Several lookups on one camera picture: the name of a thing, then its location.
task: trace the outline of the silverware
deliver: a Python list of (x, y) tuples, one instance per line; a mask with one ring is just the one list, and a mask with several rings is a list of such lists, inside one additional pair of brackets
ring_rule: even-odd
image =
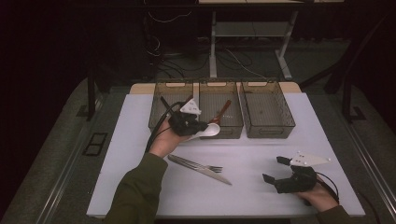
[(219, 167), (219, 166), (201, 165), (194, 161), (188, 161), (186, 159), (183, 159), (181, 157), (171, 155), (171, 154), (168, 155), (168, 159), (169, 159), (169, 161), (175, 162), (179, 165), (182, 165), (182, 166), (190, 168), (194, 171), (197, 171), (203, 175), (208, 175), (208, 176), (215, 178), (223, 183), (231, 185), (231, 182), (228, 179), (224, 178), (222, 175), (217, 174), (221, 171), (221, 167)]

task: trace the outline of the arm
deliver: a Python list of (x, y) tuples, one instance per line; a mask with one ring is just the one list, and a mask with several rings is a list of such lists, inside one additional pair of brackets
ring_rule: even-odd
[(160, 134), (155, 138), (149, 152), (117, 186), (105, 223), (154, 222), (161, 183), (167, 167), (163, 157), (174, 151), (178, 143), (188, 138), (188, 136), (180, 137), (168, 128), (169, 123), (166, 120), (158, 131)]
[(309, 201), (318, 210), (317, 218), (320, 224), (353, 224), (355, 223), (343, 206), (330, 195), (329, 191), (317, 183), (313, 189), (298, 192), (297, 196)]

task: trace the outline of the fork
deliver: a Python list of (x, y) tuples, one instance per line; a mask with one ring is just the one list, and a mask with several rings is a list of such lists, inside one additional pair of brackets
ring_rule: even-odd
[(170, 161), (174, 161), (176, 163), (183, 163), (184, 165), (188, 166), (191, 169), (197, 169), (197, 168), (201, 168), (201, 169), (209, 169), (215, 173), (221, 173), (222, 167), (221, 166), (212, 166), (212, 165), (201, 165), (199, 163), (196, 163), (194, 161), (189, 161), (186, 159), (183, 159), (181, 157), (175, 156), (175, 155), (168, 155), (168, 159)]

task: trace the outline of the human hand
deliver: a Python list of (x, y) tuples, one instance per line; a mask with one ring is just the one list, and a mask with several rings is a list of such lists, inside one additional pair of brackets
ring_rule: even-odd
[(164, 158), (173, 152), (178, 144), (189, 139), (189, 136), (179, 136), (171, 129), (168, 119), (166, 119), (157, 132), (157, 136), (148, 151), (151, 154)]
[(329, 191), (317, 183), (311, 190), (305, 192), (296, 192), (298, 197), (309, 201), (319, 212), (332, 209), (338, 205), (338, 202), (332, 197)]

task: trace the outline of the olive green sleeve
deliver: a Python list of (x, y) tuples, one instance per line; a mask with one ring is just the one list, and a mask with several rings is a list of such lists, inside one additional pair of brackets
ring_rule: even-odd
[(353, 224), (352, 217), (346, 212), (343, 206), (338, 205), (332, 209), (317, 214), (320, 224)]
[(117, 186), (105, 223), (153, 223), (166, 167), (166, 161), (146, 153)]

